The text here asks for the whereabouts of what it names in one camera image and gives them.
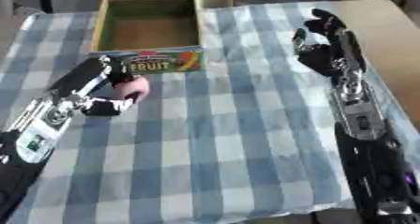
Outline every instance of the table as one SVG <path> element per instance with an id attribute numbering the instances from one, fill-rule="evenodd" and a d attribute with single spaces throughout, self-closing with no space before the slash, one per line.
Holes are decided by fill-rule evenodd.
<path id="1" fill-rule="evenodd" d="M 340 4 L 204 11 L 205 70 L 147 76 L 150 96 L 122 116 L 77 116 L 11 223 L 227 223 L 350 207 L 326 80 L 291 42 L 312 8 Z M 85 58 L 94 19 L 25 21 L 0 68 L 0 120 Z M 368 78 L 420 171 L 417 131 L 371 67 Z"/>
<path id="2" fill-rule="evenodd" d="M 19 31 L 19 27 L 26 17 L 1 17 L 0 23 L 2 28 L 0 29 L 0 59 L 6 55 L 8 48 L 13 42 L 16 33 Z"/>
<path id="3" fill-rule="evenodd" d="M 420 128 L 420 30 L 391 1 L 335 2 L 334 9 L 364 47 L 366 56 L 397 98 L 413 124 Z"/>

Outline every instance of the wooden box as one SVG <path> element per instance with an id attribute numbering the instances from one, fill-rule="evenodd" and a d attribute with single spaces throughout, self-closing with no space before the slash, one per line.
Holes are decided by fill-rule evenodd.
<path id="1" fill-rule="evenodd" d="M 135 74 L 200 69 L 196 0 L 102 0 L 91 52 L 119 56 Z"/>

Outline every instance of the robot forearm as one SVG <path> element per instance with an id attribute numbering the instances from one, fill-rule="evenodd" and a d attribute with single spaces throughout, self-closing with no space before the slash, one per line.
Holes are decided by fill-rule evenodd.
<path id="1" fill-rule="evenodd" d="M 110 82 L 114 99 L 89 95 Z M 37 180 L 77 111 L 113 116 L 149 92 L 146 79 L 135 79 L 108 56 L 90 58 L 34 99 L 10 128 L 0 133 L 0 223 L 6 222 Z"/>
<path id="2" fill-rule="evenodd" d="M 313 14 L 319 19 L 305 25 L 330 44 L 307 45 L 303 29 L 293 43 L 299 61 L 331 81 L 338 151 L 358 213 L 367 224 L 420 223 L 417 181 L 364 77 L 354 33 L 329 12 Z"/>

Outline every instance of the tablecloth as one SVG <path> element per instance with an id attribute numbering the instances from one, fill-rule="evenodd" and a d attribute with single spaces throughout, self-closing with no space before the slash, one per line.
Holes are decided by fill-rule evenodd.
<path id="1" fill-rule="evenodd" d="M 331 9 L 204 10 L 204 70 L 148 75 L 150 96 L 123 115 L 74 118 L 10 223 L 226 223 L 349 206 L 327 80 L 293 56 L 313 7 Z M 25 21 L 0 67 L 0 127 L 86 58 L 95 16 Z M 418 133 L 368 76 L 420 170 Z"/>

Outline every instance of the black robotic glove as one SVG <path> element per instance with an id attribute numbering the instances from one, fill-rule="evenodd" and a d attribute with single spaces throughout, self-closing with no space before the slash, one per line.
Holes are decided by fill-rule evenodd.
<path id="1" fill-rule="evenodd" d="M 332 77 L 334 79 L 334 77 L 339 76 L 339 62 L 346 56 L 342 50 L 338 33 L 345 32 L 351 43 L 354 57 L 365 71 L 365 60 L 357 39 L 354 33 L 347 29 L 346 24 L 336 15 L 325 10 L 315 8 L 312 10 L 312 14 L 318 19 L 306 21 L 305 26 L 310 32 L 326 37 L 329 45 L 307 45 L 305 44 L 307 38 L 306 31 L 302 28 L 297 29 L 293 37 L 293 42 L 295 43 L 295 50 L 299 56 L 299 62 L 325 77 Z"/>

